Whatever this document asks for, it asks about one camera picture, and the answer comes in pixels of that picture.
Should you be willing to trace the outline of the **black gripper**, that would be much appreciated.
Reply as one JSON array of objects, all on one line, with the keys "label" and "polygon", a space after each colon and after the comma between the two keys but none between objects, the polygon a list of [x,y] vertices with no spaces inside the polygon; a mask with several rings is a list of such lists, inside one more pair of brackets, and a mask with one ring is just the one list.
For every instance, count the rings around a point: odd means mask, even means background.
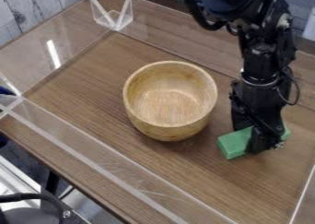
[{"label": "black gripper", "polygon": [[291,82],[276,79],[268,84],[241,80],[231,82],[231,121],[235,131],[249,129],[245,151],[251,154],[277,149],[285,142],[281,110],[289,104]]}]

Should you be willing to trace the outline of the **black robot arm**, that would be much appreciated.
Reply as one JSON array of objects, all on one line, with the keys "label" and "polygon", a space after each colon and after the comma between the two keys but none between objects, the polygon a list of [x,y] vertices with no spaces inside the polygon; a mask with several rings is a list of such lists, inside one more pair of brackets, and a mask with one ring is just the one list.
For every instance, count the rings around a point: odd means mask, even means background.
[{"label": "black robot arm", "polygon": [[291,71],[296,48],[285,0],[181,0],[197,25],[225,29],[237,38],[243,57],[240,78],[231,82],[231,121],[249,130],[245,151],[257,154],[283,145],[281,110],[297,99]]}]

